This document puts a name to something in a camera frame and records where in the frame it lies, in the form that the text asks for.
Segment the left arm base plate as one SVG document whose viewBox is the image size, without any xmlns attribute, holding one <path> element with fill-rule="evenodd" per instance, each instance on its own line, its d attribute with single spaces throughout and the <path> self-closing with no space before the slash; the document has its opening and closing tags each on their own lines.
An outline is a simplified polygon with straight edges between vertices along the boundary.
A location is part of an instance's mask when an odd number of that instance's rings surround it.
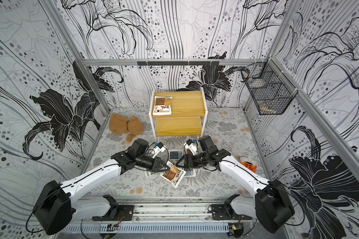
<svg viewBox="0 0 359 239">
<path fill-rule="evenodd" d="M 93 221 L 132 221 L 134 205 L 111 206 L 109 211 L 101 217 L 92 217 Z"/>
</svg>

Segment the brown coffee bag front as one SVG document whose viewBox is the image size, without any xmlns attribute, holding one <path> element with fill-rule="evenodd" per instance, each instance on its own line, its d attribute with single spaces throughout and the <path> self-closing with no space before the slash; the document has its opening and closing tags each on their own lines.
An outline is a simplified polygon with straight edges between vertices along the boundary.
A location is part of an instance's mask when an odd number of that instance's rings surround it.
<svg viewBox="0 0 359 239">
<path fill-rule="evenodd" d="M 186 171 L 181 168 L 175 167 L 175 165 L 169 161 L 166 163 L 166 166 L 168 166 L 170 169 L 169 171 L 163 172 L 161 174 L 161 177 L 164 180 L 170 182 L 174 188 L 177 188 L 179 186 L 179 183 L 184 178 Z"/>
</svg>

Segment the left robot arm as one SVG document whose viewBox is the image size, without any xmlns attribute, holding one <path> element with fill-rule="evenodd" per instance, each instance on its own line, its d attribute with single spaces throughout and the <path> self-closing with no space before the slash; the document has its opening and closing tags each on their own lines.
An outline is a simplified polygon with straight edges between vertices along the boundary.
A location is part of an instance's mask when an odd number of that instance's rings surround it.
<svg viewBox="0 0 359 239">
<path fill-rule="evenodd" d="M 47 235 L 62 231 L 70 222 L 84 219 L 94 221 L 130 221 L 134 207 L 121 206 L 111 195 L 84 199 L 89 191 L 110 179 L 137 169 L 145 172 L 167 172 L 167 161 L 158 157 L 167 148 L 163 143 L 150 144 L 144 139 L 135 140 L 127 150 L 118 152 L 100 166 L 73 179 L 47 183 L 32 211 Z"/>
</svg>

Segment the brown coffee bag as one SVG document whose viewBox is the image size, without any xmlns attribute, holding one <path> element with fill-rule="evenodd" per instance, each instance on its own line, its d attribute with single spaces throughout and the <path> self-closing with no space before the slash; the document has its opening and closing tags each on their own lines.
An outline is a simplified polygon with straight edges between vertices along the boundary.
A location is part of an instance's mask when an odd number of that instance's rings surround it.
<svg viewBox="0 0 359 239">
<path fill-rule="evenodd" d="M 154 96 L 154 105 L 152 115 L 167 116 L 172 114 L 171 108 L 172 97 Z"/>
<path fill-rule="evenodd" d="M 166 166 L 168 166 L 170 169 L 169 171 L 163 172 L 161 174 L 161 177 L 164 180 L 170 182 L 174 188 L 177 188 L 179 186 L 179 183 L 184 178 L 186 171 L 181 168 L 175 167 L 175 165 L 169 161 L 166 163 Z"/>
</svg>

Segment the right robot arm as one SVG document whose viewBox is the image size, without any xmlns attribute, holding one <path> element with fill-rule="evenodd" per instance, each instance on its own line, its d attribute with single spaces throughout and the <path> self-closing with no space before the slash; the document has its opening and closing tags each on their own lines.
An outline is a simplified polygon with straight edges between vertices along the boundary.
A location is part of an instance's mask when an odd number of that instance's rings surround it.
<svg viewBox="0 0 359 239">
<path fill-rule="evenodd" d="M 184 143 L 184 155 L 176 167 L 184 169 L 202 168 L 210 165 L 230 176 L 251 195 L 250 199 L 231 196 L 225 204 L 236 215 L 248 216 L 270 233 L 276 233 L 295 215 L 295 209 L 284 185 L 270 181 L 254 173 L 225 149 L 218 149 L 210 136 Z"/>
</svg>

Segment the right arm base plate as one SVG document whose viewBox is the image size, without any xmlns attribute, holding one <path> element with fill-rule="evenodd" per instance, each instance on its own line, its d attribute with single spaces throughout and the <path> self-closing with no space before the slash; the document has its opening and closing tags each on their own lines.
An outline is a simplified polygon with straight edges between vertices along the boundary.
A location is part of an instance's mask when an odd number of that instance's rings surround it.
<svg viewBox="0 0 359 239">
<path fill-rule="evenodd" d="M 235 220 L 241 222 L 252 220 L 252 217 L 236 214 L 230 206 L 225 204 L 212 204 L 208 207 L 208 212 L 211 213 L 212 219 L 215 221 Z"/>
</svg>

